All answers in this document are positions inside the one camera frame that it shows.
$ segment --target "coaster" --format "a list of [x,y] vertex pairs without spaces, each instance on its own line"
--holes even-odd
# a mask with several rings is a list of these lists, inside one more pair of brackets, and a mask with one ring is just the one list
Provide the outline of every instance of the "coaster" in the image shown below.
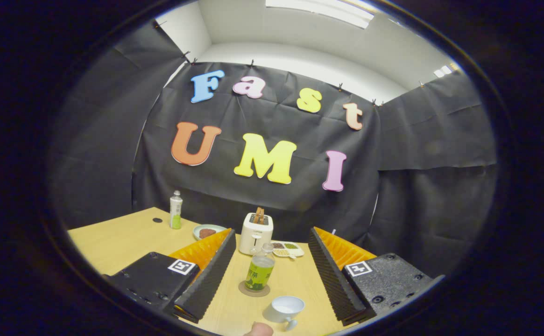
[[251,296],[253,298],[259,298],[261,296],[266,296],[270,292],[270,286],[266,285],[261,291],[251,291],[251,289],[248,289],[245,287],[245,282],[241,281],[238,284],[238,290],[245,294],[246,296]]

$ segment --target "white wall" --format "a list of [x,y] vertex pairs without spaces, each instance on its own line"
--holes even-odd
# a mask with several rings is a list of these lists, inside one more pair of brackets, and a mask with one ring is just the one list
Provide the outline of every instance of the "white wall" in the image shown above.
[[178,7],[156,17],[158,25],[190,60],[200,58],[212,45],[198,2]]
[[364,66],[294,45],[248,42],[214,44],[199,57],[198,62],[250,64],[251,59],[255,60],[255,65],[294,72],[336,86],[342,83],[346,91],[369,101],[376,99],[378,105],[408,91]]

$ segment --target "letter m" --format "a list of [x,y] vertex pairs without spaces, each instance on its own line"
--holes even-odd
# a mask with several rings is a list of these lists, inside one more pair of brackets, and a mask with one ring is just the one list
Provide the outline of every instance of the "letter m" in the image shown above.
[[251,162],[253,162],[257,177],[263,178],[263,175],[273,165],[272,172],[268,174],[268,179],[276,183],[290,183],[290,160],[293,152],[297,149],[297,145],[290,141],[280,141],[268,153],[263,137],[259,134],[247,133],[242,138],[245,140],[245,150],[242,153],[240,164],[234,168],[235,174],[246,177],[253,176],[253,170],[251,169]]

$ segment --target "orange letter u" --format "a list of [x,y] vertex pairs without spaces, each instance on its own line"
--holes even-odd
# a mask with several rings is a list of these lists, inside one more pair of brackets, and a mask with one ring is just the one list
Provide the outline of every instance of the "orange letter u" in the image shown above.
[[172,148],[170,153],[172,157],[179,163],[188,164],[189,166],[197,166],[202,164],[210,156],[210,151],[212,151],[212,146],[214,145],[214,139],[222,130],[215,126],[204,126],[203,133],[205,136],[201,142],[201,147],[197,154],[187,153],[187,144],[189,143],[189,138],[193,131],[197,130],[197,125],[193,123],[181,122],[176,125],[178,132],[174,137],[172,142]]

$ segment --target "white ceiling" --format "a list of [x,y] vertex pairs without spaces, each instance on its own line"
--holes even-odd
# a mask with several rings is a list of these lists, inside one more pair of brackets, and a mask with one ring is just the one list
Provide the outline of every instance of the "white ceiling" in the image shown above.
[[323,15],[266,8],[265,0],[200,0],[199,8],[213,44],[265,42],[314,49],[361,64],[407,90],[436,79],[434,70],[452,63],[381,12],[363,30]]

